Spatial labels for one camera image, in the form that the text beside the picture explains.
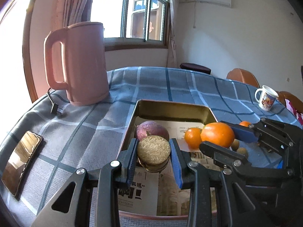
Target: black phone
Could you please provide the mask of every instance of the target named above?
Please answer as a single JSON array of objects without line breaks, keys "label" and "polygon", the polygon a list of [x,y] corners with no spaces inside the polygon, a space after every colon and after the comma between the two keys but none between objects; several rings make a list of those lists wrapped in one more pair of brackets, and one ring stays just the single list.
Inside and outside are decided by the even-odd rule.
[{"label": "black phone", "polygon": [[22,178],[43,137],[27,131],[18,142],[2,174],[2,182],[13,196],[17,196]]}]

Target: mug handle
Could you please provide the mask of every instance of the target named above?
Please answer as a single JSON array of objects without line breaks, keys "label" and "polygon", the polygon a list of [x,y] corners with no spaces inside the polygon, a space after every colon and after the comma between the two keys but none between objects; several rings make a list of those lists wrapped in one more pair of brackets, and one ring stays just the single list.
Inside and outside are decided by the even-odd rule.
[{"label": "mug handle", "polygon": [[258,103],[260,103],[261,96],[260,96],[260,99],[257,99],[257,93],[258,93],[259,91],[261,91],[261,90],[263,90],[263,89],[257,89],[256,92],[255,92],[255,98],[256,98],[256,101],[257,101]]},{"label": "mug handle", "polygon": [[44,66],[46,81],[52,89],[67,89],[68,84],[63,82],[57,82],[54,77],[53,70],[53,57],[52,57],[52,46],[55,42],[61,42],[63,47],[66,43],[67,28],[61,28],[59,30],[50,32],[44,41]]}]

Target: tangerine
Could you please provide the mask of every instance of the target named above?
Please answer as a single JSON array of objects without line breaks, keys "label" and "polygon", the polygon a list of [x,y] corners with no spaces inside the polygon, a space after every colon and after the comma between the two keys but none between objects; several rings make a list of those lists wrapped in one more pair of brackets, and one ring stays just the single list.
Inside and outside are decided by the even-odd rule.
[{"label": "tangerine", "polygon": [[201,132],[201,140],[212,142],[224,148],[229,148],[234,141],[234,132],[225,123],[216,122],[204,126]]},{"label": "tangerine", "polygon": [[201,129],[200,128],[189,128],[185,134],[184,139],[188,146],[192,149],[199,148],[201,144]]},{"label": "tangerine", "polygon": [[240,122],[240,124],[239,124],[239,125],[242,125],[242,126],[248,127],[250,124],[251,124],[251,123],[250,123],[250,122],[248,122],[248,121],[242,121],[242,122]]}]

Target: table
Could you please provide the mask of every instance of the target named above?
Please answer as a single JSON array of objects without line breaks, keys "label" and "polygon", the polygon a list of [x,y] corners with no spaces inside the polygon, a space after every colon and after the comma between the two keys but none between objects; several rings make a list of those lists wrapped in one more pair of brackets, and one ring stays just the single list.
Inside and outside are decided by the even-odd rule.
[{"label": "table", "polygon": [[[72,106],[66,92],[51,95],[62,115],[50,113],[46,95],[12,128],[0,146],[0,174],[18,141],[27,130],[44,137],[45,144],[33,161],[24,188],[17,201],[2,181],[2,202],[20,226],[30,226],[37,213],[65,180],[76,170],[98,169],[114,160],[126,131],[136,101],[152,99],[195,103],[209,106],[219,121],[256,123],[261,117],[301,127],[296,118],[278,101],[270,112],[258,107],[256,88],[237,81],[182,69],[126,67],[107,73],[110,95],[104,101],[84,107]],[[255,145],[245,145],[253,166],[273,168],[281,157]],[[96,192],[93,193],[91,220],[94,217]],[[186,226],[186,221],[147,221],[121,218],[121,226]]]}]

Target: printed design on mug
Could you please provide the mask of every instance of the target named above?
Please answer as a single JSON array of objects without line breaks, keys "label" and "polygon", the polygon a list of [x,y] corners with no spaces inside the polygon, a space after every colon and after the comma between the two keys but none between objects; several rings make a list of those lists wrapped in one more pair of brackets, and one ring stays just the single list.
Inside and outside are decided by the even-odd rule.
[{"label": "printed design on mug", "polygon": [[275,102],[275,97],[268,95],[267,93],[264,93],[263,99],[262,99],[262,105],[266,109],[270,109],[272,105]]}]

